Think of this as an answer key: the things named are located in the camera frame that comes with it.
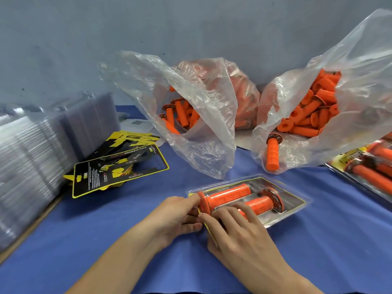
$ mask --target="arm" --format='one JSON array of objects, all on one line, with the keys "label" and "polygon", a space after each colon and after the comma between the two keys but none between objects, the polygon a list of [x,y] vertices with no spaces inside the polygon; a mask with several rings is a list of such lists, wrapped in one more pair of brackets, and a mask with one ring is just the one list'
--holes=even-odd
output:
[{"label": "arm", "polygon": [[[216,243],[208,250],[254,294],[322,294],[283,259],[252,208],[235,203],[199,218],[207,224]],[[248,220],[239,212],[241,209]]]},{"label": "arm", "polygon": [[180,234],[199,231],[198,196],[169,197],[125,232],[67,294],[130,294],[148,263]]}]

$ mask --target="wall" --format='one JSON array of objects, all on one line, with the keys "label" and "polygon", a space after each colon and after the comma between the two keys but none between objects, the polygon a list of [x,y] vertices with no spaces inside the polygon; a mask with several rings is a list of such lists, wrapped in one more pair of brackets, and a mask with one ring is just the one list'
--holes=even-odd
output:
[{"label": "wall", "polygon": [[115,91],[97,62],[117,50],[224,57],[262,84],[304,66],[392,0],[0,0],[0,101]]}]

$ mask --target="hand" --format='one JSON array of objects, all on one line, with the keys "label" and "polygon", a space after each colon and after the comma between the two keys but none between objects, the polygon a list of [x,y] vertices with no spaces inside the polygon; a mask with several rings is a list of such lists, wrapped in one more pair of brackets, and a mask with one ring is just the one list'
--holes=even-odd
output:
[{"label": "hand", "polygon": [[200,197],[168,197],[154,209],[140,225],[151,229],[159,241],[159,250],[169,246],[181,234],[200,231],[203,227],[197,217]]},{"label": "hand", "polygon": [[[238,208],[248,220],[238,212]],[[252,293],[297,293],[299,284],[306,284],[305,279],[284,261],[249,206],[235,203],[233,207],[217,209],[211,216],[200,214],[199,218],[207,224],[219,246],[216,247],[209,237],[208,250]],[[217,219],[223,222],[226,231]],[[321,293],[314,288],[315,292],[302,289],[301,293]]]}]

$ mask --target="table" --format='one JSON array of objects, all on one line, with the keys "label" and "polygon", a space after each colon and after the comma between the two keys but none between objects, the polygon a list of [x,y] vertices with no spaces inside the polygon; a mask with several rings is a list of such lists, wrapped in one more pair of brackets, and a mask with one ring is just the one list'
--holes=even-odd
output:
[{"label": "table", "polygon": [[[140,118],[134,109],[126,109]],[[125,231],[169,196],[187,196],[217,182],[161,151],[170,169],[94,192],[66,196],[0,267],[0,293],[63,293]],[[225,179],[263,173],[237,149]],[[325,293],[392,293],[392,212],[325,167],[289,170],[275,178],[313,202],[268,231],[289,265]],[[202,232],[176,239],[155,256],[134,292],[247,293],[206,249]]]}]

